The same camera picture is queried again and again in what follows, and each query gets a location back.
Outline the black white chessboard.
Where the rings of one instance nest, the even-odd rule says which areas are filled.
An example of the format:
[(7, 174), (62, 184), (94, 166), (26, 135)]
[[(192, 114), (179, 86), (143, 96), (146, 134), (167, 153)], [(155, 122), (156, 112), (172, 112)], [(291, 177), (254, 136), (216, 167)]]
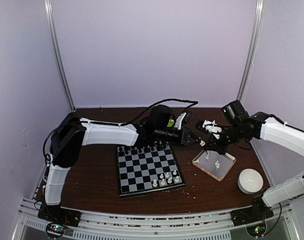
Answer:
[[(184, 187), (186, 182), (170, 145), (153, 145), (138, 149), (135, 146), (116, 146), (115, 158), (119, 197), (129, 197), (156, 191)], [(160, 174), (164, 175), (165, 185), (160, 185)], [(153, 187), (153, 180), (158, 186)]]

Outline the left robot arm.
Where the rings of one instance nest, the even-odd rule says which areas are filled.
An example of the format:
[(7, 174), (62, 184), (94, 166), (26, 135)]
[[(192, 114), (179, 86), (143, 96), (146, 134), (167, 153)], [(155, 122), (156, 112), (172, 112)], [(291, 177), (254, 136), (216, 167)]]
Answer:
[(43, 192), (44, 213), (53, 222), (64, 217), (58, 207), (68, 171), (74, 166), (81, 148), (88, 145), (121, 145), (126, 147), (146, 147), (152, 144), (190, 146), (199, 144), (200, 137), (189, 128), (189, 111), (184, 110), (175, 117), (170, 107), (159, 104), (152, 107), (148, 116), (125, 122), (105, 122), (81, 118), (70, 112), (48, 136), (49, 153), (44, 153), (47, 167), (45, 191)]

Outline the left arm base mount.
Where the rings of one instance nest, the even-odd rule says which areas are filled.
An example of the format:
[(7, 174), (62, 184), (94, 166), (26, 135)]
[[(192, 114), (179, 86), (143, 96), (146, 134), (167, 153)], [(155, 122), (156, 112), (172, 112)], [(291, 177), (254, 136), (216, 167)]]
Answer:
[(81, 212), (62, 208), (54, 216), (54, 214), (50, 214), (47, 210), (43, 209), (38, 212), (37, 217), (48, 221), (45, 227), (46, 235), (52, 239), (58, 239), (71, 227), (78, 227)]

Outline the white chess piece tall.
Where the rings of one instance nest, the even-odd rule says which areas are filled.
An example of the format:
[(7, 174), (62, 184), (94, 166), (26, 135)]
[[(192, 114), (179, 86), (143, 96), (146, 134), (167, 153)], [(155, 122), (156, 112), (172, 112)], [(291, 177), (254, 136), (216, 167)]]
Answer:
[(157, 180), (157, 179), (154, 179), (154, 180), (153, 180), (152, 186), (153, 186), (154, 188), (158, 186), (158, 180)]

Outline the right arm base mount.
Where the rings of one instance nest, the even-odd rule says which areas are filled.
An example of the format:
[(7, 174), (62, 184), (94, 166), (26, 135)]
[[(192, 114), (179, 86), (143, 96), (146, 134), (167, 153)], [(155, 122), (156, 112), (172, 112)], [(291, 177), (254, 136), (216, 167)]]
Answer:
[(254, 238), (261, 238), (268, 232), (266, 220), (273, 216), (270, 209), (260, 212), (248, 207), (231, 211), (234, 226), (245, 226), (248, 235)]

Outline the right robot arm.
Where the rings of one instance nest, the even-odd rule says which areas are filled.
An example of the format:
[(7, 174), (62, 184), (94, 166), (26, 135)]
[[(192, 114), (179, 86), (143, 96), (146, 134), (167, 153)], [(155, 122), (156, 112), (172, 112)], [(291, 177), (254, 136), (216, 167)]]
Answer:
[[(208, 120), (200, 122), (200, 130), (210, 134), (203, 145), (204, 150), (225, 155), (229, 145), (241, 140), (257, 139), (283, 147), (304, 158), (304, 130), (271, 113), (259, 111), (249, 115), (239, 100), (228, 103), (221, 111), (228, 122), (227, 126)], [(248, 209), (248, 217), (258, 221), (267, 213), (268, 207), (303, 195), (304, 171), (264, 190), (253, 200), (253, 206)]]

